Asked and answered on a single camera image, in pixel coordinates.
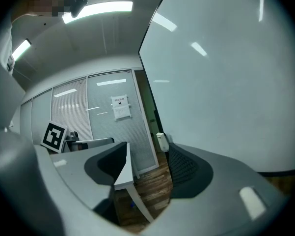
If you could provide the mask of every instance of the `white table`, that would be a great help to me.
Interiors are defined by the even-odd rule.
[[[100,185],[94,182],[85,172],[84,164],[92,156],[104,152],[106,149],[113,147],[115,144],[100,146],[97,148],[86,149],[84,151],[74,151],[68,153],[51,155],[54,164],[65,161],[65,164],[57,167],[70,189],[90,208],[96,207],[102,199],[107,198],[110,186]],[[115,190],[126,189],[132,200],[146,217],[152,222],[154,219],[137,193],[134,185],[130,144],[127,144],[127,158],[118,179],[114,184]]]
[[[124,165],[117,181],[114,183],[115,190],[122,190],[126,189],[136,204],[137,208],[142,212],[145,218],[152,222],[154,219],[149,213],[148,209],[146,208],[145,204],[143,203],[142,199],[140,198],[139,194],[136,191],[136,188],[133,185],[133,173],[132,173],[132,162],[131,162],[131,153],[130,153],[130,144],[127,143],[127,161]]]

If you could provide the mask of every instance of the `gray panel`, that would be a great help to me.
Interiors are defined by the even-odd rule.
[[[9,126],[24,94],[24,90],[0,64],[0,128]]]
[[[97,85],[100,82],[121,79],[126,79],[126,82]],[[155,160],[139,107],[132,73],[119,72],[89,77],[87,93],[89,118],[94,139],[112,137],[116,142],[129,142],[131,154],[138,170],[154,166]],[[132,118],[125,117],[115,121],[110,97],[125,94],[131,105]]]
[[[58,96],[69,90],[75,91]],[[77,131],[81,141],[92,139],[86,109],[86,78],[54,88],[52,121]]]
[[[51,90],[33,98],[31,109],[31,131],[34,144],[39,145],[50,121]]]
[[[20,134],[26,137],[31,143],[31,100],[21,106],[20,113]]]
[[[39,147],[49,157],[46,148]],[[65,236],[61,214],[43,182],[32,142],[3,130],[0,130],[0,192],[6,204],[11,205],[9,216],[21,219],[30,231],[34,230],[31,234]]]

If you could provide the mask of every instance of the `door frame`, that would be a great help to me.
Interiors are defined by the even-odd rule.
[[[141,68],[133,68],[131,70],[132,70],[134,86],[135,86],[135,90],[136,90],[136,94],[137,94],[137,98],[138,98],[138,103],[139,103],[139,106],[141,108],[141,113],[142,113],[145,129],[146,129],[146,132],[147,132],[148,141],[149,141],[149,144],[151,146],[154,161],[155,161],[154,166],[149,167],[147,169],[144,169],[144,170],[141,170],[141,171],[138,172],[139,174],[142,174],[142,173],[145,173],[145,172],[148,172],[148,171],[151,171],[153,169],[158,168],[159,163],[158,163],[158,159],[157,159],[157,156],[156,156],[156,151],[155,151],[155,147],[154,147],[154,144],[153,144],[151,131],[150,131],[149,126],[148,126],[148,122],[147,122],[147,118],[146,118],[146,114],[145,114],[145,110],[144,110],[144,106],[143,106],[142,97],[141,97],[141,94],[140,94],[140,91],[139,91],[139,88],[138,88],[137,79],[136,79],[136,75],[135,75],[135,71],[144,71],[144,69],[143,69],[143,67],[141,67]]]

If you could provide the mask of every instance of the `black panel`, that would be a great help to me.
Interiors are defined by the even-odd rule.
[[[213,179],[213,168],[202,158],[174,143],[169,144],[169,168],[173,189],[171,198],[194,198]]]
[[[109,220],[110,222],[119,225],[113,202],[113,184],[118,179],[127,160],[127,143],[122,142],[103,153],[89,158],[85,165],[85,172],[98,184],[111,185],[109,198],[102,200],[94,211]]]
[[[88,144],[87,143],[78,144],[78,150],[83,150],[83,149],[88,149]]]
[[[276,171],[276,172],[258,172],[263,177],[286,177],[286,176],[294,176],[295,170],[290,171]]]
[[[127,143],[122,142],[103,153],[89,158],[84,165],[86,174],[98,184],[113,185],[127,158]]]
[[[160,133],[163,133],[163,128],[162,128],[162,124],[161,124],[161,118],[159,117],[159,114],[158,114],[157,109],[154,110],[154,115],[155,115],[155,119],[156,119],[156,122],[157,122],[157,126],[158,126],[158,129],[159,129],[159,132],[160,132]]]

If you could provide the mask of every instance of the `black mesh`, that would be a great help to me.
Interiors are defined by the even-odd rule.
[[[207,161],[174,143],[169,144],[168,164],[173,184],[171,198],[193,198],[213,179],[213,169]]]
[[[113,185],[126,164],[126,158],[127,143],[121,142],[100,154],[88,158],[84,164],[84,169],[86,174],[96,183]]]
[[[170,150],[169,166],[172,173],[173,187],[191,180],[198,170],[198,166],[193,160],[184,156],[175,148]]]

